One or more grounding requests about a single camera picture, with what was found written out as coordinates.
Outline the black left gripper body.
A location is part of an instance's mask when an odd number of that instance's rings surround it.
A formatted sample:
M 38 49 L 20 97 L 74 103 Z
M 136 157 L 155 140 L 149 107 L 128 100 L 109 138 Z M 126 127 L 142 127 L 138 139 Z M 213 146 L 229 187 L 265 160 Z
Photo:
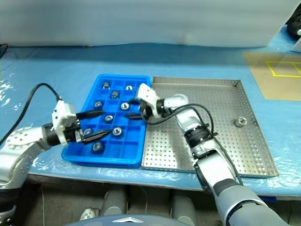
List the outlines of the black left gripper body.
M 63 131 L 67 142 L 83 142 L 83 130 L 80 126 L 80 121 L 74 121 L 71 126 L 68 126 Z

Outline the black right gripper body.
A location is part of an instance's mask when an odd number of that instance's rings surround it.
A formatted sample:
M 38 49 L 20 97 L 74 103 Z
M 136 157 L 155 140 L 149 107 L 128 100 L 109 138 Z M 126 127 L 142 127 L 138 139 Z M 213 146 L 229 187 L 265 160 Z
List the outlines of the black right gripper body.
M 143 120 L 148 121 L 150 117 L 153 115 L 151 104 L 147 101 L 140 100 L 139 107 L 140 107 L 139 110 L 140 110 L 141 118 Z

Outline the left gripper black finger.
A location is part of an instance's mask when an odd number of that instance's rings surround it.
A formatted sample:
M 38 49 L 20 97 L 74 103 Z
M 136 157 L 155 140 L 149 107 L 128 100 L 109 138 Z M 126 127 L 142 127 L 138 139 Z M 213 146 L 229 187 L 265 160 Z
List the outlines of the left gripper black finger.
M 89 143 L 95 142 L 97 140 L 100 140 L 100 139 L 108 136 L 111 132 L 112 132 L 111 129 L 106 129 L 106 130 L 100 130 L 92 135 L 84 136 L 82 138 L 82 143 L 89 144 Z
M 105 113 L 105 111 L 103 111 L 103 110 L 91 110 L 91 111 L 76 113 L 76 117 L 77 117 L 77 119 L 92 119 L 92 118 L 96 118 L 104 113 Z

